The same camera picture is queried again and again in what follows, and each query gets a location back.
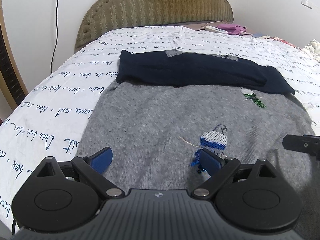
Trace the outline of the purple cloth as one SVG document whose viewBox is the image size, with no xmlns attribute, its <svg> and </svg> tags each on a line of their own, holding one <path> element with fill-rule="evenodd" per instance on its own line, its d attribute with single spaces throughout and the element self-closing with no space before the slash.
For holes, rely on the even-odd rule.
<svg viewBox="0 0 320 240">
<path fill-rule="evenodd" d="M 217 28 L 227 31 L 229 35 L 252 35 L 251 33 L 247 32 L 246 27 L 240 26 L 238 24 L 223 23 L 218 25 Z"/>
</svg>

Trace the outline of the olive upholstered headboard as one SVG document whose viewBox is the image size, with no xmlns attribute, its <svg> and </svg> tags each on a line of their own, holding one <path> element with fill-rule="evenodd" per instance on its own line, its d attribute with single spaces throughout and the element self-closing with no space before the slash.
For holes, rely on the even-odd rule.
<svg viewBox="0 0 320 240">
<path fill-rule="evenodd" d="M 74 50 L 121 28 L 233 20 L 227 0 L 97 0 L 82 19 Z"/>
</svg>

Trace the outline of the white light switch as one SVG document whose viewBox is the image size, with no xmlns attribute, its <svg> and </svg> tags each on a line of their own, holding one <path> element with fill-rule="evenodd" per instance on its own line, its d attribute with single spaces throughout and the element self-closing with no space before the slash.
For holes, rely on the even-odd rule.
<svg viewBox="0 0 320 240">
<path fill-rule="evenodd" d="M 308 0 L 301 0 L 301 4 L 307 8 L 312 9 L 312 3 Z"/>
</svg>

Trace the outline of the colourful patterned fabric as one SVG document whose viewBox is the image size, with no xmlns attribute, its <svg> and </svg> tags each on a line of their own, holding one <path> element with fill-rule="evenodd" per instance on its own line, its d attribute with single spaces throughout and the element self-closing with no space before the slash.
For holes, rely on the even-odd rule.
<svg viewBox="0 0 320 240">
<path fill-rule="evenodd" d="M 260 39 L 269 39 L 269 40 L 275 40 L 275 41 L 278 41 L 278 42 L 282 42 L 282 43 L 284 43 L 284 44 L 287 44 L 287 45 L 289 45 L 289 46 L 292 46 L 293 48 L 296 48 L 296 49 L 299 49 L 299 50 L 300 50 L 300 48 L 299 48 L 298 46 L 292 44 L 291 42 L 289 42 L 289 41 L 287 41 L 287 40 L 284 40 L 284 39 L 282 39 L 282 38 L 279 38 L 279 37 L 277 37 L 277 36 L 265 35 L 265 36 L 261 36 L 261 37 L 259 37 L 259 38 L 260 38 Z"/>
</svg>

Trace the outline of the white bedsheet with blue script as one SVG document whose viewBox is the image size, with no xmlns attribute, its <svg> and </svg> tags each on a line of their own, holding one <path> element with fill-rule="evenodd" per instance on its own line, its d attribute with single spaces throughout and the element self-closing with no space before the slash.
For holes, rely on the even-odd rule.
<svg viewBox="0 0 320 240">
<path fill-rule="evenodd" d="M 295 98 L 319 134 L 319 63 L 275 40 L 194 31 L 185 27 L 139 27 L 108 32 L 69 58 L 35 87 L 1 125 L 1 222 L 12 225 L 11 202 L 31 171 L 46 156 L 77 156 L 85 128 L 102 93 L 115 81 L 119 57 L 178 50 L 234 56 L 272 66 L 295 90 Z M 305 239 L 319 239 L 319 196 L 302 197 L 297 226 Z"/>
</svg>

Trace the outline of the white crumpled cloth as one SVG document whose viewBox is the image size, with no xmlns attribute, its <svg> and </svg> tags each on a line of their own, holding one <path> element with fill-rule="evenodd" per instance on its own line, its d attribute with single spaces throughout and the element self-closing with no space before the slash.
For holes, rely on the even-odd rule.
<svg viewBox="0 0 320 240">
<path fill-rule="evenodd" d="M 316 39 L 312 39 L 302 51 L 320 63 L 320 43 Z"/>
</svg>

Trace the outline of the white power strip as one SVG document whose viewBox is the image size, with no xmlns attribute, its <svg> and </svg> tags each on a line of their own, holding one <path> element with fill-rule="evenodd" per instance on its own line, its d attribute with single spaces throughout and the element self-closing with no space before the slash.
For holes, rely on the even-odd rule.
<svg viewBox="0 0 320 240">
<path fill-rule="evenodd" d="M 210 26 L 210 25 L 204 26 L 204 30 L 210 31 L 212 33 L 228 34 L 228 32 L 226 30 L 219 29 L 217 27 L 213 27 L 213 26 Z"/>
</svg>

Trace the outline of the grey and navy knit sweater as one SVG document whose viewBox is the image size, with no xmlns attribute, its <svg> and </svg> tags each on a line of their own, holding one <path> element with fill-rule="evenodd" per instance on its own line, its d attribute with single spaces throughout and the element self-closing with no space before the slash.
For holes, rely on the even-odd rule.
<svg viewBox="0 0 320 240">
<path fill-rule="evenodd" d="M 318 163 L 281 144 L 285 135 L 312 133 L 276 68 L 234 56 L 124 50 L 77 156 L 110 147 L 106 176 L 124 190 L 193 189 L 204 180 L 194 154 L 205 147 L 243 163 L 265 158 L 301 196 L 318 197 Z"/>
</svg>

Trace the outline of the wooden framed furniture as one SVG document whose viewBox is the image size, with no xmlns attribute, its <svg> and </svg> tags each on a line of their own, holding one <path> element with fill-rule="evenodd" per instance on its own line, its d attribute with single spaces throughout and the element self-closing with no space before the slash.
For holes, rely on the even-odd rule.
<svg viewBox="0 0 320 240">
<path fill-rule="evenodd" d="M 1 122 L 20 105 L 28 93 L 10 47 L 1 0 Z"/>
</svg>

